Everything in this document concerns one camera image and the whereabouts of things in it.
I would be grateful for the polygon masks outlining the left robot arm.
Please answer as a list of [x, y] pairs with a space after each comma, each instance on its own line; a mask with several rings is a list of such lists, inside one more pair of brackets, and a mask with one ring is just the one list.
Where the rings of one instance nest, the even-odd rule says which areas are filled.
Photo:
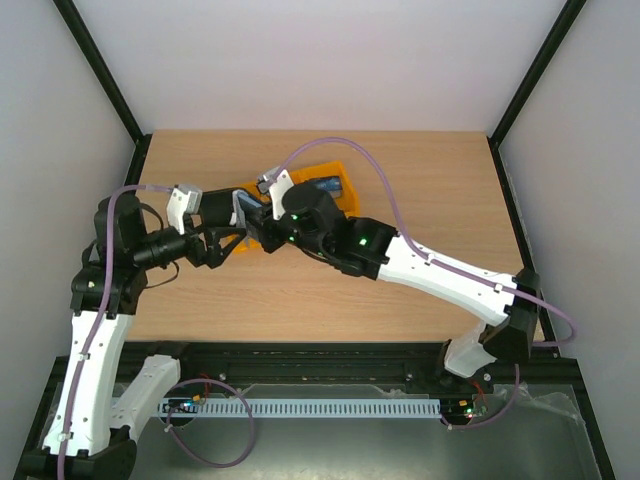
[[72, 345], [57, 410], [41, 446], [26, 451], [19, 470], [35, 479], [127, 479], [139, 438], [181, 378], [182, 346], [148, 356], [119, 400], [116, 374], [147, 272], [179, 259], [219, 267], [245, 238], [233, 190], [202, 192], [158, 185], [167, 219], [147, 230], [139, 186], [116, 190], [94, 217], [95, 241], [71, 285]]

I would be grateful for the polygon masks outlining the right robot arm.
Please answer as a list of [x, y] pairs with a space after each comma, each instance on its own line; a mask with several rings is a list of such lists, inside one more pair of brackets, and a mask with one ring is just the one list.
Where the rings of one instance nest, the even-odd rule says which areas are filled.
[[284, 244], [345, 275], [408, 286], [452, 303], [479, 318], [449, 341], [436, 379], [455, 392], [497, 361], [529, 361], [538, 320], [539, 276], [492, 272], [415, 243], [372, 218], [348, 217], [334, 198], [311, 182], [293, 185], [273, 206], [246, 196], [238, 202], [252, 239], [271, 253]]

